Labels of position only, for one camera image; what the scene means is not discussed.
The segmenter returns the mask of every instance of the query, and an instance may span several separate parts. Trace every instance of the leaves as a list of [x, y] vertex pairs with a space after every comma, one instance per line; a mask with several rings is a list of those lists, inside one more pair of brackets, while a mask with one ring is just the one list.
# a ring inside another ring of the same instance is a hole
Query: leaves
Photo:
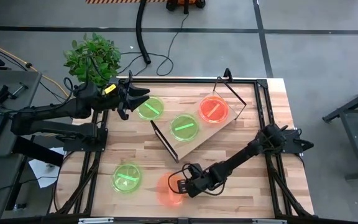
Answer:
[[119, 62], [121, 60], [121, 53], [114, 42], [106, 40], [103, 36], [92, 33], [92, 39], [87, 39], [87, 33], [84, 34], [83, 40], [77, 42], [73, 40], [71, 46], [73, 50], [64, 51], [63, 55], [66, 58], [65, 67], [69, 67], [70, 75], [77, 76], [78, 81], [86, 81], [86, 59], [92, 57], [100, 74], [96, 73], [95, 68], [91, 62], [88, 62], [89, 80], [103, 86], [107, 84], [106, 79], [117, 76], [117, 69], [120, 68]]
[[73, 49], [76, 49], [77, 48], [77, 41], [76, 40], [73, 40], [72, 42], [71, 42], [71, 46], [73, 47]]

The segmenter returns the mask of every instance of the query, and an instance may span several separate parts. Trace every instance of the wooden tabletop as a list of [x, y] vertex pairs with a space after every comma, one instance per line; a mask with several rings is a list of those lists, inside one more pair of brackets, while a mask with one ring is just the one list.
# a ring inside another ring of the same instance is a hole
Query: wooden tabletop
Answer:
[[[167, 122], [185, 108], [211, 93], [213, 84], [199, 83], [136, 83], [149, 88], [160, 97], [165, 110], [157, 122]], [[252, 158], [235, 169], [226, 182], [224, 192], [217, 197], [204, 193], [195, 198], [185, 197], [181, 205], [168, 207], [158, 200], [157, 182], [169, 172], [181, 169], [187, 162], [199, 163], [207, 168], [215, 162], [226, 160], [255, 138], [259, 127], [255, 93], [252, 85], [230, 84], [247, 103], [237, 121], [220, 130], [199, 148], [176, 164], [158, 140], [149, 121], [139, 118], [136, 112], [128, 121], [122, 121], [116, 112], [109, 112], [109, 137], [102, 154], [92, 216], [109, 217], [197, 217], [197, 218], [273, 218], [272, 199], [265, 158]], [[293, 127], [290, 105], [282, 79], [268, 79], [275, 122], [279, 127]], [[75, 119], [74, 124], [90, 122]], [[62, 167], [57, 185], [57, 202], [62, 206], [76, 189], [80, 178], [84, 153], [72, 154]], [[305, 170], [294, 155], [283, 154], [287, 184], [302, 206], [313, 213]], [[130, 162], [142, 171], [142, 183], [131, 194], [116, 192], [111, 186], [111, 176], [118, 165]], [[83, 198], [86, 204], [87, 191]], [[280, 208], [284, 211], [281, 190], [277, 190]]]

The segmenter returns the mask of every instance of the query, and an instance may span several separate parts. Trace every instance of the yellow label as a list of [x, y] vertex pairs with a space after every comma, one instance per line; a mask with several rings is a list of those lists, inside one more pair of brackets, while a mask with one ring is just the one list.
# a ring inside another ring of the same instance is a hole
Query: yellow label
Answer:
[[115, 84], [112, 84], [111, 86], [109, 86], [109, 88], [105, 89], [104, 92], [105, 94], [108, 94], [109, 92], [113, 91], [115, 88], [117, 88]]

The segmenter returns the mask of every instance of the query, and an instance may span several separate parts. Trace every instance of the green stick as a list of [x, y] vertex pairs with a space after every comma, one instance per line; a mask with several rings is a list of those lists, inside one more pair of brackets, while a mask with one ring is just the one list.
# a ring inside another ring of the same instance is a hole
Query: green stick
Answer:
[[125, 178], [125, 179], [127, 179], [127, 180], [134, 181], [134, 182], [137, 181], [137, 178], [129, 177], [129, 176], [124, 175], [124, 174], [117, 174], [117, 176], [122, 177], [122, 178]]
[[182, 130], [182, 129], [185, 129], [185, 128], [188, 128], [188, 127], [192, 127], [194, 126], [194, 123], [191, 123], [191, 124], [186, 124], [186, 125], [183, 125], [179, 128], [175, 128], [175, 131], [179, 131], [179, 130]]
[[156, 114], [160, 114], [160, 112], [158, 112], [156, 109], [154, 109], [152, 106], [150, 106], [148, 103], [144, 104], [146, 107], [148, 107], [150, 110], [152, 110], [154, 113]]

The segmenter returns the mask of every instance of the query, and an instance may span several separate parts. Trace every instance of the red petri dish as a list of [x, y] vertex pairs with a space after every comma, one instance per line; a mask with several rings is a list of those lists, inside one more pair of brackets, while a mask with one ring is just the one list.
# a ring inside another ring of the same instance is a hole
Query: red petri dish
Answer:
[[[159, 202], [168, 207], [177, 207], [182, 204], [183, 194], [174, 193], [168, 186], [168, 178], [172, 173], [164, 174], [157, 183], [157, 198]], [[182, 179], [179, 175], [174, 175], [170, 179], [170, 185], [174, 191], [178, 191], [178, 180]]]
[[202, 100], [198, 111], [206, 122], [220, 123], [227, 118], [229, 105], [218, 96], [209, 96]]

